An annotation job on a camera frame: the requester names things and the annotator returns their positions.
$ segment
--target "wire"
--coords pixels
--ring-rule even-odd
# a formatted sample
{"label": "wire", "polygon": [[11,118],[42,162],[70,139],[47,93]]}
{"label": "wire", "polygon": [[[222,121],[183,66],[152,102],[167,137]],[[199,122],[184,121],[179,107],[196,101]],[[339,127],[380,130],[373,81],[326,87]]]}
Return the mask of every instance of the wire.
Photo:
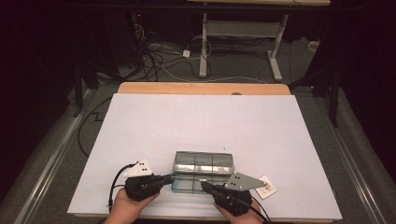
{"label": "wire", "polygon": [[292,80],[291,76],[291,47],[293,46],[294,41],[291,41],[290,48],[289,48],[289,76],[290,80]]}
{"label": "wire", "polygon": [[135,24],[137,27],[139,27],[139,31],[138,31],[138,34],[137,34],[137,37],[136,37],[136,39],[138,40],[138,39],[141,39],[140,40],[140,44],[137,46],[137,49],[138,48],[140,48],[140,46],[143,44],[143,39],[145,38],[145,30],[143,29],[143,27],[141,26],[141,25],[139,25],[139,24]]}
{"label": "wire", "polygon": [[88,23],[85,21],[84,15],[82,14],[81,10],[79,9],[78,1],[75,0],[75,3],[76,3],[76,8],[77,8],[77,11],[78,11],[78,13],[79,13],[79,16],[80,16],[81,19],[82,19],[82,23],[84,23],[84,26],[85,26],[85,28],[87,29],[87,32],[88,32],[88,34],[89,34],[89,36],[90,36],[90,38],[91,38],[91,40],[92,40],[92,43],[93,43],[94,46],[95,46],[96,51],[97,51],[98,54],[99,54],[99,57],[101,58],[101,60],[103,61],[103,63],[107,66],[107,68],[110,68],[111,66],[107,63],[105,57],[104,57],[103,54],[102,54],[102,51],[99,50],[99,47],[98,47],[98,45],[97,45],[97,43],[96,43],[96,40],[95,40],[95,38],[94,38],[93,35],[92,35],[91,29],[90,29],[90,27],[88,26]]}
{"label": "wire", "polygon": [[257,81],[260,83],[264,83],[264,84],[268,84],[267,82],[258,80],[256,78],[252,78],[252,77],[224,77],[224,78],[217,78],[217,79],[211,79],[211,80],[204,80],[204,81],[191,81],[191,80],[187,80],[184,78],[180,78],[180,77],[175,77],[174,75],[172,75],[168,70],[166,70],[166,68],[162,67],[163,71],[165,71],[170,77],[180,80],[180,81],[185,81],[185,82],[190,82],[190,83],[206,83],[206,82],[217,82],[217,81],[222,81],[222,80],[228,80],[228,79],[235,79],[235,78],[242,78],[242,79],[248,79],[248,80],[253,80],[253,81]]}
{"label": "wire", "polygon": [[85,117],[85,119],[82,121],[81,125],[80,125],[79,128],[78,128],[78,134],[77,134],[78,146],[79,146],[79,149],[81,150],[82,154],[84,154],[87,158],[90,157],[90,155],[84,150],[84,148],[83,148],[83,146],[82,146],[82,144],[81,144],[81,139],[80,139],[80,134],[81,134],[82,126],[84,126],[84,123],[87,121],[88,117],[89,117],[90,115],[93,115],[93,114],[96,115],[95,121],[103,121],[102,119],[98,119],[99,112],[94,112],[94,111],[95,111],[97,108],[99,108],[101,105],[103,105],[105,102],[111,100],[111,98],[112,98],[112,96],[109,97],[109,98],[107,98],[107,99],[105,99],[105,100],[104,100],[102,103],[100,103],[96,108],[94,108],[94,109],[88,114],[88,116]]}
{"label": "wire", "polygon": [[297,5],[303,6],[303,4],[297,2],[296,0],[293,0],[294,3],[297,3]]}
{"label": "wire", "polygon": [[254,201],[256,201],[256,203],[260,206],[260,208],[262,209],[262,211],[264,212],[264,214],[267,216],[268,220],[270,221],[270,223],[272,223],[271,218],[268,217],[267,212],[265,211],[265,209],[262,207],[262,205],[259,203],[259,201],[257,201],[257,199],[255,199],[254,197],[251,197]]}
{"label": "wire", "polygon": [[[218,57],[219,56],[221,56],[221,57],[227,56],[227,55],[233,53],[233,51],[235,49],[243,49],[243,48],[247,48],[247,47],[257,47],[257,46],[259,46],[262,43],[262,41],[264,39],[266,39],[265,37],[257,37],[257,38],[254,38],[251,43],[247,43],[246,44],[246,43],[243,43],[243,41],[251,41],[251,38],[250,39],[238,38],[239,40],[237,40],[237,39],[231,39],[228,36],[225,36],[225,38],[221,38],[221,37],[214,36],[214,35],[208,35],[207,38],[209,38],[209,37],[213,39],[213,40],[210,40],[211,43],[212,43],[211,44],[211,47],[212,47],[211,55],[218,56]],[[229,45],[214,44],[213,42],[215,42],[216,40],[222,41],[222,42],[226,42]],[[228,52],[226,52],[226,53],[222,53],[222,54],[214,53],[214,49],[215,48],[227,48],[227,47],[229,47],[229,49],[228,49]]]}
{"label": "wire", "polygon": [[213,72],[212,72],[212,66],[211,66],[210,63],[207,61],[207,56],[209,56],[209,54],[207,54],[206,57],[205,57],[205,55],[204,55],[203,53],[201,53],[202,58],[206,61],[206,64],[207,64],[207,67],[209,68],[210,73],[209,73],[209,75],[207,75],[207,76],[205,76],[205,77],[198,77],[198,78],[200,78],[200,79],[210,78],[210,77],[212,76],[212,74],[213,74]]}
{"label": "wire", "polygon": [[179,53],[179,52],[177,52],[175,49],[172,49],[172,48],[170,48],[170,47],[167,47],[167,46],[165,46],[165,45],[163,45],[163,44],[149,44],[148,46],[151,46],[151,45],[153,45],[153,46],[161,46],[159,49],[157,49],[157,50],[154,50],[154,51],[158,51],[158,50],[160,50],[160,49],[162,49],[162,48],[166,48],[166,49],[170,49],[170,50],[172,50],[172,51],[162,51],[162,53],[174,53],[174,54],[178,54],[178,55],[181,55],[181,53]]}
{"label": "wire", "polygon": [[96,224],[103,224],[106,221],[106,217],[100,219]]}
{"label": "wire", "polygon": [[237,202],[243,204],[244,206],[247,206],[250,210],[252,210],[254,213],[256,213],[265,223],[272,223],[265,216],[262,215],[260,211],[258,211],[255,207],[251,206],[251,204],[245,203],[243,200],[240,200],[238,198],[233,198]]}
{"label": "wire", "polygon": [[212,45],[210,44],[210,42],[209,42],[206,38],[203,38],[202,36],[199,36],[199,35],[198,35],[198,36],[196,36],[195,38],[193,38],[193,39],[190,41],[190,44],[192,44],[192,41],[194,41],[194,40],[196,40],[196,39],[198,39],[198,38],[203,39],[203,40],[206,41],[206,43],[209,45],[209,52],[206,54],[206,57],[209,56],[210,53],[212,52]]}
{"label": "wire", "polygon": [[137,163],[135,163],[135,164],[128,164],[128,165],[122,167],[122,168],[119,170],[119,172],[116,174],[116,177],[114,178],[113,183],[111,184],[110,193],[109,193],[109,195],[108,195],[108,205],[107,205],[107,206],[108,206],[108,213],[111,212],[111,208],[113,207],[113,191],[114,191],[114,188],[116,187],[116,183],[117,183],[117,180],[119,179],[120,174],[121,174],[124,170],[126,170],[126,169],[128,169],[128,168],[134,167],[136,164],[137,164]]}

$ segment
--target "clear container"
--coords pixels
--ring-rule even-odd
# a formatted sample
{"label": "clear container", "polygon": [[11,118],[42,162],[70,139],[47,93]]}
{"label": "clear container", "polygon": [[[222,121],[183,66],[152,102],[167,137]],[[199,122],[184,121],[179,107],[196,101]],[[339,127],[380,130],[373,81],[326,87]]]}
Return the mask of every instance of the clear container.
{"label": "clear container", "polygon": [[172,184],[173,192],[201,193],[200,179],[222,185],[233,174],[233,155],[178,151],[175,156]]}

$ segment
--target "desk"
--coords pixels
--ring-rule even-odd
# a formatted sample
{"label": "desk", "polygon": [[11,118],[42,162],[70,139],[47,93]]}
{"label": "desk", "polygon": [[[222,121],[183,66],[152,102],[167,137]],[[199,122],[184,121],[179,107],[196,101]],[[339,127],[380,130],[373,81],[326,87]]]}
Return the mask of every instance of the desk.
{"label": "desk", "polygon": [[[209,3],[236,3],[253,5],[304,5],[304,6],[328,6],[330,0],[190,0],[193,2]],[[267,56],[274,79],[282,80],[279,67],[276,62],[276,54],[285,31],[286,22],[289,15],[283,15],[280,22],[256,22],[256,21],[210,21],[207,13],[204,13],[202,31],[202,53],[200,61],[200,77],[206,77],[207,50],[206,42],[208,35],[232,35],[232,36],[252,36],[252,37],[274,37],[275,43],[272,50],[267,51]]]}
{"label": "desk", "polygon": [[[156,175],[167,175],[178,150],[232,153],[236,171],[267,175],[277,193],[261,203],[273,221],[342,218],[294,96],[283,85],[268,84],[122,84],[68,213],[105,216],[111,182],[122,166],[147,158]],[[210,195],[173,193],[171,186],[141,217],[223,219]]]}
{"label": "desk", "polygon": [[[341,6],[340,4],[333,4],[333,6],[328,6],[328,7],[316,7],[315,5],[308,6],[307,4],[312,4],[313,2],[317,0],[267,0],[268,3],[274,3],[274,2],[281,2],[282,4],[234,4],[234,5],[229,5],[229,4],[219,4],[219,5],[196,5],[196,4],[191,4],[191,1],[187,1],[182,4],[168,4],[167,2],[163,1],[162,4],[155,4],[155,5],[136,5],[136,4],[131,4],[131,3],[123,3],[123,4],[118,4],[118,3],[67,3],[65,1],[60,2],[60,8],[63,10],[73,10],[76,11],[77,9],[80,10],[81,12],[83,11],[90,11],[90,10],[96,10],[96,11],[146,11],[146,12],[155,12],[155,11],[171,11],[172,13],[178,13],[178,12],[200,12],[200,13],[251,13],[251,12],[259,12],[259,13],[269,13],[269,14],[277,14],[277,15],[319,15],[321,17],[330,17],[329,21],[332,21],[334,18],[337,18],[340,15],[348,15],[348,16],[353,16],[353,15],[360,15],[364,12],[367,12],[369,9],[368,6],[364,3],[364,1],[357,6]],[[323,39],[325,40],[328,36],[328,32],[325,32]],[[335,67],[335,69],[341,69],[340,64],[332,65],[329,64],[329,67]],[[318,76],[327,76],[329,72],[327,72],[329,68],[324,67],[324,71],[318,71],[315,72],[315,74],[312,74],[313,71],[309,71],[308,73],[312,76],[305,76],[306,78],[297,80],[289,85],[291,89],[307,84],[307,82],[311,81],[314,77]],[[115,78],[116,80],[119,80],[119,76],[113,73],[108,73],[108,71],[103,71],[105,74],[107,74],[110,77]],[[332,119],[332,122],[334,126],[336,126],[336,107],[337,107],[337,92],[338,92],[338,85],[339,85],[339,80],[337,79],[338,75],[332,76],[332,97],[331,97],[331,106],[330,106],[330,118]]]}

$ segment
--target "white paper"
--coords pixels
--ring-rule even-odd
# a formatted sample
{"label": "white paper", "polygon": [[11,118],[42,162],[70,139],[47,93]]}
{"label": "white paper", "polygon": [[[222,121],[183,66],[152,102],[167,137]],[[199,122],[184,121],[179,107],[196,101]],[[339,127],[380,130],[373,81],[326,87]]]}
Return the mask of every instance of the white paper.
{"label": "white paper", "polygon": [[[176,151],[232,153],[235,171],[271,176],[277,193],[262,205],[272,218],[342,218],[295,97],[257,95],[115,94],[68,213],[108,214],[120,168],[147,158],[168,175]],[[171,186],[142,216],[222,217],[210,195]]]}

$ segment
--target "human hand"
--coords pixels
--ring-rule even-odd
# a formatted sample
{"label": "human hand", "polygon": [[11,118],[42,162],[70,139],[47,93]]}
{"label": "human hand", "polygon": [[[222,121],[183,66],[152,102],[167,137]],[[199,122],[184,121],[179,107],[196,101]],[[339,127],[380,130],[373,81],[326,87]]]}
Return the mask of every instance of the human hand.
{"label": "human hand", "polygon": [[136,202],[128,198],[125,189],[120,189],[105,224],[133,223],[139,217],[143,208],[154,201],[159,195],[158,193],[141,202]]}
{"label": "human hand", "polygon": [[[235,217],[224,208],[214,203],[215,207],[231,222],[231,224],[262,224],[262,219],[254,213],[251,209],[246,214]],[[257,211],[260,211],[260,206],[256,201],[251,204]]]}

